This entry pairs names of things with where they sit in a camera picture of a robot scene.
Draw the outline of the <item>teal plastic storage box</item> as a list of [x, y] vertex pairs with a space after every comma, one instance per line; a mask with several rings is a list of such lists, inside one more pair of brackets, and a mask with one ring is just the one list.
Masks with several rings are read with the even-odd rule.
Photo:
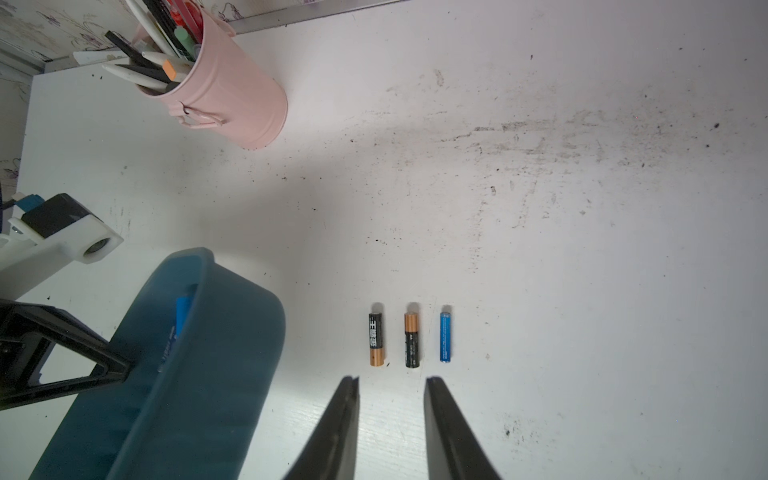
[[193, 248], [169, 255], [112, 336], [132, 369], [78, 394], [35, 479], [235, 479], [277, 369], [276, 295]]

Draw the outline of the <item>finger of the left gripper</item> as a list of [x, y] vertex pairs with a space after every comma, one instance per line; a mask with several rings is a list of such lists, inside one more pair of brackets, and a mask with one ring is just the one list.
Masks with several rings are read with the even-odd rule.
[[[61, 346], [94, 363], [87, 376], [40, 381], [54, 347]], [[1, 301], [1, 408], [8, 410], [125, 381], [131, 361], [63, 309]]]

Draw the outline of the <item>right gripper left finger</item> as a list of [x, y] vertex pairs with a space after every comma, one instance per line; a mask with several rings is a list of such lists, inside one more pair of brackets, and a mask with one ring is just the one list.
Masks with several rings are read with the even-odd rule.
[[343, 377], [285, 479], [353, 479], [359, 407], [359, 378]]

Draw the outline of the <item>black copper AA battery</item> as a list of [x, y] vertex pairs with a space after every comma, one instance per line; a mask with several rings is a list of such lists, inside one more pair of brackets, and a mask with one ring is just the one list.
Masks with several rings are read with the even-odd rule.
[[380, 367], [384, 364], [384, 336], [383, 336], [383, 314], [373, 312], [368, 316], [369, 331], [369, 360], [373, 367]]

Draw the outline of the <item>blue AAA battery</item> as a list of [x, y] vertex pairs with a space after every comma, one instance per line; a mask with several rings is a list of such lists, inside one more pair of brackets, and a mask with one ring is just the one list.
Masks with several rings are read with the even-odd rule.
[[442, 363], [449, 363], [452, 358], [452, 315], [448, 310], [440, 313], [440, 353]]

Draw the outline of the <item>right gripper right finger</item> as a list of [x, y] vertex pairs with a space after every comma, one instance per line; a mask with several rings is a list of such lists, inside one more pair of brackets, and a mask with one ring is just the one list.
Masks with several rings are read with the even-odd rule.
[[426, 380], [424, 413], [430, 479], [500, 479], [440, 377]]

